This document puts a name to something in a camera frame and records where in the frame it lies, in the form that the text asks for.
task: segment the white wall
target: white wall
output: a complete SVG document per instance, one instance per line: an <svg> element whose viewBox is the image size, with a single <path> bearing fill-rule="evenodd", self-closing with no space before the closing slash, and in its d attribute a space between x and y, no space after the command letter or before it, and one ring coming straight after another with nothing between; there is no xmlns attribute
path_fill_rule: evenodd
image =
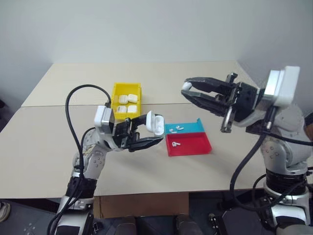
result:
<svg viewBox="0 0 313 235"><path fill-rule="evenodd" d="M308 112L312 14L312 0L2 0L0 98L17 110L53 62L238 60L259 84L300 65Z"/></svg>

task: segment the floor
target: floor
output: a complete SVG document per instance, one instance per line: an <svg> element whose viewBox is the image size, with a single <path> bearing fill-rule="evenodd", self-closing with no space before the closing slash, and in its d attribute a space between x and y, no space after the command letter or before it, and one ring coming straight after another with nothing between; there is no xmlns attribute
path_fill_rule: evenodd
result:
<svg viewBox="0 0 313 235"><path fill-rule="evenodd" d="M220 215L223 212L217 204L225 198L225 193L192 193L190 194L190 216L200 226L205 235L214 235L215 231L208 223L208 214ZM11 203L12 209L9 218L0 223L2 235L43 235L53 213L45 212L17 203ZM121 218L95 219L101 222L103 229L97 235L114 235ZM254 212L234 209L224 214L224 221L229 235L272 235L273 233L262 228ZM138 234L173 235L172 216L153 216L137 218Z"/></svg>

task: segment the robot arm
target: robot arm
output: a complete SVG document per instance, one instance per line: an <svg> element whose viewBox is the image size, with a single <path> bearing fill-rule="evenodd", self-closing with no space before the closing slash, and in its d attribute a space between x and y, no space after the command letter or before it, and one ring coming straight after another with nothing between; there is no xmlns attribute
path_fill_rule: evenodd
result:
<svg viewBox="0 0 313 235"><path fill-rule="evenodd" d="M97 179L104 167L106 154L110 151L128 149L134 152L149 148L163 139L164 118L150 111L134 119L114 124L111 108L99 106L95 115L95 129L89 130L83 139L84 176L80 178L79 153L73 160L73 171L66 194L62 197L58 213L66 206L72 196L73 205L63 213L56 222L56 229L50 234L56 235L90 235L93 234L93 200ZM139 125L145 124L154 137L140 139L136 131Z"/></svg>
<svg viewBox="0 0 313 235"><path fill-rule="evenodd" d="M188 78L182 87L182 95L198 107L223 117L221 131L231 132L232 124L246 127L253 134L267 134L261 145L261 152L267 169L264 189L266 204L280 197L295 184L301 184L277 205L263 210L265 220L272 227L279 228L278 234L288 234L286 225L309 225L309 191L306 188L307 158L312 155L312 146L298 145L277 137L306 141L304 119L301 110L292 105L293 94L299 75L299 67L286 67L270 72L265 89L258 89L243 82L234 83L237 74L231 73L225 82L214 79ZM194 87L210 93L191 91Z"/></svg>

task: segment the red tray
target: red tray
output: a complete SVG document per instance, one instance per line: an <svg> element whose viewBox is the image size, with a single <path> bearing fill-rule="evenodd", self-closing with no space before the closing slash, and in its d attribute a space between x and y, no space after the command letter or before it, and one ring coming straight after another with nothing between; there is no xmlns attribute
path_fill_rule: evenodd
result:
<svg viewBox="0 0 313 235"><path fill-rule="evenodd" d="M166 135L168 156L208 154L212 147L205 132Z"/></svg>

